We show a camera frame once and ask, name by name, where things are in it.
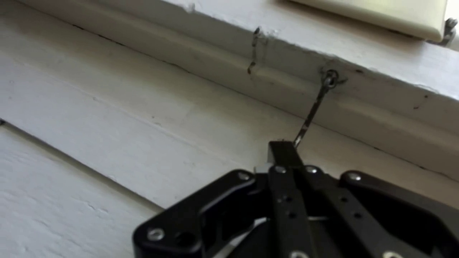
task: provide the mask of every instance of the white painted wood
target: white painted wood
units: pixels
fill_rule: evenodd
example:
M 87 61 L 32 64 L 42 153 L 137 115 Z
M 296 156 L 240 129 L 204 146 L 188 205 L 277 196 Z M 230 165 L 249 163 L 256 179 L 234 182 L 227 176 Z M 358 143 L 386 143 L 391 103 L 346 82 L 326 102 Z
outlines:
M 128 258 L 160 209 L 58 152 L 0 126 L 0 254 Z
M 459 18 L 459 0 L 448 0 L 445 17 Z
M 293 0 L 421 39 L 442 41 L 448 0 Z
M 229 169 L 264 162 L 267 142 L 292 139 L 302 125 L 69 24 L 11 10 L 18 13 L 2 29 L 0 117 L 161 206 Z M 451 198 L 457 182 L 319 126 L 302 155 L 336 176 L 362 169 L 459 206 Z
M 339 69 L 349 80 L 319 125 L 457 173 L 459 53 L 449 49 L 286 1 L 23 1 L 297 116 L 319 70 Z

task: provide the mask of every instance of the black metal arm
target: black metal arm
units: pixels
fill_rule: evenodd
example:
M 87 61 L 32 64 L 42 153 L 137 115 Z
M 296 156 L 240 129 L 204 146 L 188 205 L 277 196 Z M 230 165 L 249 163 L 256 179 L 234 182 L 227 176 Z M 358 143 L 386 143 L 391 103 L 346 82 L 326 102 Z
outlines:
M 459 258 L 459 212 L 363 172 L 339 180 L 272 142 L 266 173 L 233 170 L 134 233 L 137 258 Z M 266 218 L 256 226 L 254 221 Z

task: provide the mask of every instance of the screw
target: screw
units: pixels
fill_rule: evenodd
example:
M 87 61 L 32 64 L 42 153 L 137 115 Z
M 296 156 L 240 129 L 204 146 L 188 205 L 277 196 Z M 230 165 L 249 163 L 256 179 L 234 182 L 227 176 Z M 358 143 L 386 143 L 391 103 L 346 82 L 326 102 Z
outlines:
M 147 238 L 150 239 L 150 241 L 161 241 L 163 238 L 164 238 L 164 229 L 161 229 L 161 228 L 155 228 L 155 229 L 151 229 L 151 231 L 148 231 L 148 235 L 147 235 Z
M 239 178 L 243 179 L 243 180 L 249 180 L 249 179 L 250 179 L 250 175 L 246 173 L 246 172 L 239 172 Z
M 290 258 L 309 258 L 309 255 L 302 251 L 293 251 L 290 252 Z
M 382 258 L 404 258 L 404 256 L 399 255 L 398 252 L 386 251 Z
M 362 176 L 359 173 L 349 173 L 348 175 L 352 180 L 362 180 Z
M 319 172 L 319 169 L 315 168 L 315 166 L 306 166 L 306 170 L 310 172 L 310 173 L 318 173 Z
M 274 166 L 274 170 L 279 173 L 287 173 L 287 169 L 285 166 Z
M 457 18 L 448 18 L 445 23 L 447 30 L 454 30 L 458 26 Z
M 340 73 L 338 70 L 328 70 L 323 76 L 323 84 L 329 89 L 335 89 L 339 84 Z

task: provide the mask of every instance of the metal rod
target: metal rod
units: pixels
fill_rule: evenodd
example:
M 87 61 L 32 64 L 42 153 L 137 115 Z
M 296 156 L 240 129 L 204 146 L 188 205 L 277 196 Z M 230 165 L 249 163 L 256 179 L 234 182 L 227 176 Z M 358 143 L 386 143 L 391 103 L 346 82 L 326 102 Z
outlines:
M 295 146 L 299 147 L 305 135 L 307 133 L 307 130 L 310 129 L 310 125 L 312 122 L 315 120 L 316 117 L 316 113 L 322 104 L 322 100 L 326 97 L 326 94 L 329 93 L 329 90 L 335 89 L 340 82 L 340 73 L 336 72 L 336 70 L 328 70 L 326 73 L 323 73 L 323 77 L 322 77 L 322 87 L 320 87 L 320 92 L 316 97 L 316 102 L 310 110 L 310 113 L 306 116 L 306 120 L 297 135 L 297 137 L 295 139 Z

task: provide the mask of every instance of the pivot screw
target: pivot screw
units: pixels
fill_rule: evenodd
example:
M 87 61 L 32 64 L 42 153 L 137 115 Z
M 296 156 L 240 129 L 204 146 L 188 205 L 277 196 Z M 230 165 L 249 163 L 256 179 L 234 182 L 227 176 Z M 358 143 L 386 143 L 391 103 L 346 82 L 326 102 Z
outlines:
M 290 252 L 290 258 L 309 258 L 309 255 L 302 251 L 293 251 Z
M 398 252 L 386 251 L 382 258 L 404 258 L 404 256 L 399 255 Z
M 319 169 L 315 168 L 315 166 L 306 166 L 306 170 L 307 170 L 309 173 L 318 173 L 318 172 L 319 172 Z
M 287 169 L 285 166 L 274 166 L 274 170 L 279 173 L 287 173 Z
M 243 179 L 243 180 L 249 180 L 249 179 L 250 179 L 250 175 L 246 173 L 246 172 L 239 172 L 239 178 Z
M 362 176 L 359 173 L 349 173 L 348 175 L 352 180 L 362 180 Z
M 154 228 L 154 229 L 151 229 L 151 231 L 148 231 L 148 235 L 147 235 L 147 238 L 150 239 L 150 241 L 161 241 L 163 238 L 164 238 L 164 229 L 161 229 L 161 228 Z

